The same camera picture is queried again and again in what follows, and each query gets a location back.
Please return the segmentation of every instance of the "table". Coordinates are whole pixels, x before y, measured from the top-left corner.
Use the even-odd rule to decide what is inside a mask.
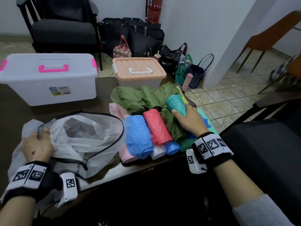
[[[162,80],[161,84],[168,81],[173,82],[169,75]],[[11,163],[11,155],[21,141],[22,128],[26,122],[36,119],[46,123],[58,115],[77,110],[110,113],[109,103],[112,103],[110,96],[112,90],[118,86],[117,79],[114,77],[96,78],[95,83],[97,96],[94,99],[35,107],[28,106],[9,86],[0,85],[0,133],[2,135],[0,138],[0,193],[4,192],[8,184],[7,171]],[[119,160],[119,155],[116,154],[111,162],[95,176],[79,180],[80,191],[151,168],[181,155],[183,153],[161,157],[154,161],[145,159],[123,165]]]

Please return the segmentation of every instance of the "orange storage box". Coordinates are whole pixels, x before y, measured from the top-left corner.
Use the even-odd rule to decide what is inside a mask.
[[[143,85],[159,87],[166,72],[154,58],[114,58],[113,70],[119,86],[132,86],[139,89]]]

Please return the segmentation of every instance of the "chair cushion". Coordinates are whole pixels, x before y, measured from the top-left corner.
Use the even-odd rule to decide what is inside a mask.
[[[35,42],[96,44],[96,32],[92,24],[86,22],[41,19],[32,25]]]
[[[234,125],[222,138],[245,173],[293,223],[301,222],[301,138],[275,119]]]

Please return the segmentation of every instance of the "blue plastic bag roll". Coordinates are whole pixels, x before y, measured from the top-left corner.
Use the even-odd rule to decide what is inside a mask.
[[[174,141],[171,141],[171,142],[165,144],[164,146],[166,148],[166,154],[169,156],[173,155],[181,150],[180,144],[178,144]]]
[[[132,156],[145,159],[153,152],[151,132],[141,115],[133,115],[123,120],[126,129],[126,147]]]
[[[183,117],[186,117],[186,106],[180,95],[174,94],[174,95],[169,96],[166,99],[165,103],[166,103],[166,106],[167,106],[169,112],[171,112],[171,110],[175,109]]]

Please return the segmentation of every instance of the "person's left hand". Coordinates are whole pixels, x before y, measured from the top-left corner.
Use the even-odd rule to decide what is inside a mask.
[[[50,141],[49,129],[44,129],[42,139],[38,139],[38,133],[34,132],[23,140],[22,153],[26,161],[48,162],[53,151],[53,145]]]

